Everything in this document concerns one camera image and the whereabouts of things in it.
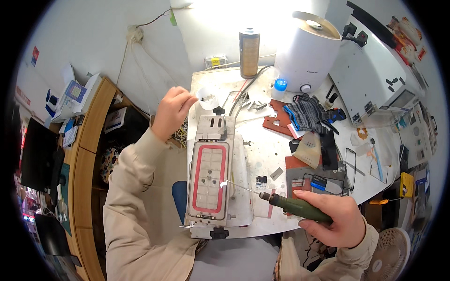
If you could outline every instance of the person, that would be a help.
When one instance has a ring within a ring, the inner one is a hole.
[[[121,152],[109,176],[103,207],[108,280],[359,280],[369,266],[378,233],[351,197],[294,192],[333,219],[330,226],[307,219],[299,222],[317,240],[338,248],[334,258],[325,259],[313,272],[302,267],[295,230],[283,234],[280,248],[266,237],[199,240],[191,238],[189,230],[167,245],[151,244],[140,194],[152,182],[155,161],[168,148],[165,141],[196,101],[182,87],[171,88],[152,128]]]

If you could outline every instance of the white fan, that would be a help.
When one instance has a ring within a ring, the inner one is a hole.
[[[364,271],[364,280],[395,280],[405,268],[410,250],[411,242],[405,230],[398,227],[383,230],[369,268]]]

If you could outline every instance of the electrical outlet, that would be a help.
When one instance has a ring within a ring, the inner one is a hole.
[[[228,62],[228,59],[225,55],[221,56],[213,56],[213,57],[206,57],[205,60],[205,66],[206,68],[214,67],[217,68],[226,68],[226,66],[223,66]]]
[[[126,40],[128,41],[131,37],[135,37],[137,42],[140,42],[144,37],[144,31],[141,27],[137,25],[130,25],[128,28],[128,33],[126,34]]]

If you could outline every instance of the white wall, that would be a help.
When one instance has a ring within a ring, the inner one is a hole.
[[[418,29],[420,28],[413,15],[406,6],[399,0],[351,0],[354,4],[364,9],[366,12],[375,17],[383,25],[387,25],[392,16],[397,19],[407,17]],[[339,31],[347,23],[352,9],[345,7],[346,0],[333,0],[326,13],[325,18],[333,23]],[[422,62],[416,63],[417,68],[421,71],[429,85],[428,96],[421,99],[424,105],[429,109],[432,116],[435,117],[438,126],[437,143],[438,149],[436,155],[429,161],[431,190],[430,202],[433,206],[433,214],[437,210],[437,205],[441,199],[441,193],[445,185],[448,154],[449,154],[449,116],[447,113],[446,95],[442,77],[438,68],[438,61],[434,57],[432,46],[427,41],[427,35],[423,34],[422,45],[425,46],[428,53],[424,56]]]
[[[83,84],[92,74],[100,72],[114,83],[122,62],[126,45],[127,26],[147,23],[169,9],[169,0],[57,0],[55,1],[31,36],[23,61],[33,67],[31,56],[34,46],[40,51],[34,71],[41,76],[41,84],[48,84],[56,93],[64,88],[60,71],[70,62],[76,78]],[[162,17],[149,26],[144,26],[143,45],[158,57],[175,74],[177,82],[190,88],[190,63],[184,48],[178,27],[173,27],[169,17]],[[151,91],[142,78],[139,68],[129,50],[121,73],[119,88],[138,106],[147,110],[147,103],[155,113],[157,99],[176,85],[164,71],[143,51],[135,46],[136,55],[146,76],[154,83]],[[31,79],[24,67],[19,70],[18,81],[30,98],[45,99],[46,91],[30,91],[34,79]],[[38,112],[41,104],[35,103]]]
[[[171,0],[174,8],[194,2],[195,8],[174,10],[193,71],[205,69],[205,57],[226,55],[239,61],[239,31],[254,27],[261,33],[260,56],[276,53],[278,38],[292,11],[325,17],[330,0]],[[275,57],[261,58],[260,65]]]

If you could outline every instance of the computer monitor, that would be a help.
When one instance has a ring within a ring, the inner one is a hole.
[[[62,225],[52,217],[34,214],[37,234],[46,254],[70,256],[66,232]]]
[[[20,164],[23,186],[40,192],[45,192],[51,186],[57,140],[58,134],[35,119],[30,119]]]

